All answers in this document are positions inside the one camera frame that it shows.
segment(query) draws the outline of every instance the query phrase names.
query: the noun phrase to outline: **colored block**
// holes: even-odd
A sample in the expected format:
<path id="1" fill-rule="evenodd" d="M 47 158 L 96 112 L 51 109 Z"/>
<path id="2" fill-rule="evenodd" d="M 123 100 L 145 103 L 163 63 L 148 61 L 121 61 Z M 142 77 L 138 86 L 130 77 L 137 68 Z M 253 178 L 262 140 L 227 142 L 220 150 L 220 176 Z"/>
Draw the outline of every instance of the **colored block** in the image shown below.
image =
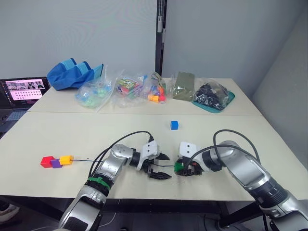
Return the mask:
<path id="1" fill-rule="evenodd" d="M 171 130 L 178 130 L 179 123 L 177 121 L 172 121 L 170 124 Z"/>
<path id="2" fill-rule="evenodd" d="M 72 155 L 60 156 L 60 165 L 71 165 L 73 163 Z"/>
<path id="3" fill-rule="evenodd" d="M 51 160 L 52 168 L 60 168 L 62 165 L 60 164 L 60 159 Z"/>
<path id="4" fill-rule="evenodd" d="M 54 160 L 53 156 L 45 156 L 42 158 L 40 165 L 42 165 L 44 168 L 52 167 L 51 160 Z"/>

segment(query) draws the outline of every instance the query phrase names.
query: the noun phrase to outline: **blue cube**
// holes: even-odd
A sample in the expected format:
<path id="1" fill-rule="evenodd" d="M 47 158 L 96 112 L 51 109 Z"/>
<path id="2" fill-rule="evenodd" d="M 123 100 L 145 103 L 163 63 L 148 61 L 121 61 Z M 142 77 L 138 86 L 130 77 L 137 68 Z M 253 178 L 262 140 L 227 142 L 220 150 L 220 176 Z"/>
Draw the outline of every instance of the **blue cube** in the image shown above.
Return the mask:
<path id="1" fill-rule="evenodd" d="M 171 130 L 178 130 L 179 123 L 177 121 L 172 121 L 170 124 Z"/>

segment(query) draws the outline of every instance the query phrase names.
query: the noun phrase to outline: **green cable tie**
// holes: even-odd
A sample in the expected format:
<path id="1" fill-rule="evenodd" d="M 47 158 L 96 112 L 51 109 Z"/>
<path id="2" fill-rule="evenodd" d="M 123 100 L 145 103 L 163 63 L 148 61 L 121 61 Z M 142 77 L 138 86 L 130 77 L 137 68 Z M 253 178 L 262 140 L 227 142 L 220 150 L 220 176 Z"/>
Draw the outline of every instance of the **green cable tie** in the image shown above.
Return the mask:
<path id="1" fill-rule="evenodd" d="M 103 179 L 101 177 L 98 177 L 98 178 L 94 178 L 94 177 L 89 177 L 88 178 L 89 181 L 95 181 L 103 186 L 106 186 L 108 188 L 108 190 L 110 190 L 110 186 L 105 182 L 103 181 Z"/>

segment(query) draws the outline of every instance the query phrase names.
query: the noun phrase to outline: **gray wall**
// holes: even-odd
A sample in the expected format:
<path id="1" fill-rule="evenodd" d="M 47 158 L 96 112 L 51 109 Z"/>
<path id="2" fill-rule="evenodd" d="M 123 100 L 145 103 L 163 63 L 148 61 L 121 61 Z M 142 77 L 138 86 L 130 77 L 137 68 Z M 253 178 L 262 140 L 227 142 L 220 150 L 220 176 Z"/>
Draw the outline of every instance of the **gray wall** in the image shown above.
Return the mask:
<path id="1" fill-rule="evenodd" d="M 307 5 L 253 102 L 308 168 Z"/>
<path id="2" fill-rule="evenodd" d="M 178 71 L 233 78 L 251 97 L 304 0 L 170 0 L 163 77 Z"/>
<path id="3" fill-rule="evenodd" d="M 155 69 L 156 0 L 0 0 L 0 78 L 45 76 L 75 58 Z"/>

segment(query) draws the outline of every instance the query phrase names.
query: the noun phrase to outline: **plastic bag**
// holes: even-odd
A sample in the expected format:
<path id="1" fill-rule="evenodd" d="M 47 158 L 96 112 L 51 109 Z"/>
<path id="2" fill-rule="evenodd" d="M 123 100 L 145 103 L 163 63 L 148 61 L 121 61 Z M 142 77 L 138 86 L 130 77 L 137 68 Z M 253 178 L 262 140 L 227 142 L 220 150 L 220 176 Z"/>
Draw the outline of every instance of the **plastic bag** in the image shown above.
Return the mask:
<path id="1" fill-rule="evenodd" d="M 196 91 L 194 100 L 222 111 L 230 101 L 229 91 L 215 80 L 206 79 L 205 83 Z"/>
<path id="2" fill-rule="evenodd" d="M 140 97 L 140 93 L 147 77 L 147 74 L 132 76 L 124 73 L 115 84 L 115 93 L 112 97 L 113 104 L 119 107 L 133 107 L 145 102 L 146 100 Z"/>
<path id="3" fill-rule="evenodd" d="M 166 88 L 166 83 L 162 77 L 157 72 L 153 72 L 144 80 L 140 97 L 155 103 L 165 103 Z"/>
<path id="4" fill-rule="evenodd" d="M 173 98 L 176 100 L 193 101 L 194 74 L 179 72 L 173 87 Z"/>
<path id="5" fill-rule="evenodd" d="M 107 71 L 104 68 L 103 75 L 84 83 L 78 90 L 75 98 L 77 102 L 88 108 L 99 111 L 109 100 L 115 88 L 118 77 L 121 77 L 123 71 Z"/>

